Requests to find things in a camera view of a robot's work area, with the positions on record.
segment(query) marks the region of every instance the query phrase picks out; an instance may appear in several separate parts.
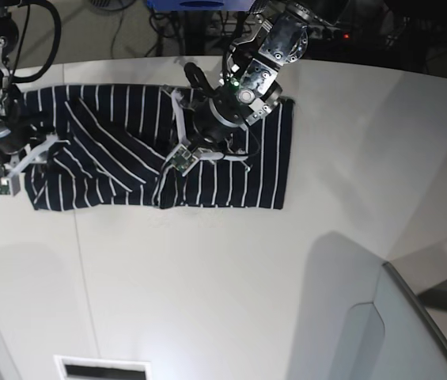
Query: striped cloth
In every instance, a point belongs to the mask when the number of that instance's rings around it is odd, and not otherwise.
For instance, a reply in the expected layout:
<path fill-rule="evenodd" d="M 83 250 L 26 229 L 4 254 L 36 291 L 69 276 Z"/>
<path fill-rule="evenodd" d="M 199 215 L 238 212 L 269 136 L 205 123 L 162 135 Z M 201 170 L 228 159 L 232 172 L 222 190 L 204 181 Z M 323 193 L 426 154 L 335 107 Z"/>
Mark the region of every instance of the striped cloth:
<path fill-rule="evenodd" d="M 193 89 L 185 97 L 201 99 Z M 204 162 L 186 177 L 164 165 L 176 145 L 170 97 L 153 85 L 62 85 L 25 93 L 26 114 L 47 115 L 37 128 L 60 138 L 45 169 L 31 165 L 25 188 L 36 210 L 68 211 L 98 204 L 158 208 L 263 207 L 281 209 L 290 160 L 294 102 L 282 99 L 252 126 L 262 150 L 247 163 Z M 233 148 L 253 151 L 249 131 Z"/>

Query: white table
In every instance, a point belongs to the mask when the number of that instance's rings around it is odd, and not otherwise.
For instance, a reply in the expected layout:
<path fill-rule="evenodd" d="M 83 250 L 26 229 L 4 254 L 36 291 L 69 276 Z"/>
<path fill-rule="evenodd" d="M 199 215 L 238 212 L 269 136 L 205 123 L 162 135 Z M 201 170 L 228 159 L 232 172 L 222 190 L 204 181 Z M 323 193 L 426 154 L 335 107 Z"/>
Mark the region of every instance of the white table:
<path fill-rule="evenodd" d="M 66 64 L 38 86 L 186 86 L 183 61 Z M 195 61 L 214 82 L 219 59 Z M 0 328 L 24 380 L 54 380 L 53 354 L 149 360 L 156 380 L 328 378 L 447 154 L 447 80 L 302 61 L 279 82 L 297 101 L 282 211 L 0 198 Z"/>

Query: gray floor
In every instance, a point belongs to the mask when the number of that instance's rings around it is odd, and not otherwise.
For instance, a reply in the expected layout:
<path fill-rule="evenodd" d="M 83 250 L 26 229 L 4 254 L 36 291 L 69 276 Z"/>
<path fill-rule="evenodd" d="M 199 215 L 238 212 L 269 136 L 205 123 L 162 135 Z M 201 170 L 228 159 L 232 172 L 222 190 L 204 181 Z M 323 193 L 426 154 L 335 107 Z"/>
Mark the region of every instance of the gray floor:
<path fill-rule="evenodd" d="M 88 0 L 54 0 L 63 19 L 63 38 L 56 63 L 71 63 L 111 58 L 112 37 L 119 26 L 122 13 L 99 13 L 89 5 Z M 14 9 L 13 18 L 22 29 L 26 9 Z M 123 13 L 123 24 L 116 38 L 114 56 L 116 59 L 138 58 L 156 42 L 156 35 L 148 23 L 149 13 L 138 0 Z M 52 21 L 44 9 L 32 7 L 28 33 L 21 54 L 20 67 L 40 66 L 45 62 L 52 42 Z M 427 62 L 425 74 L 447 78 L 447 53 L 433 49 Z M 221 54 L 207 48 L 208 55 Z M 174 40 L 165 40 L 165 56 L 179 55 Z"/>

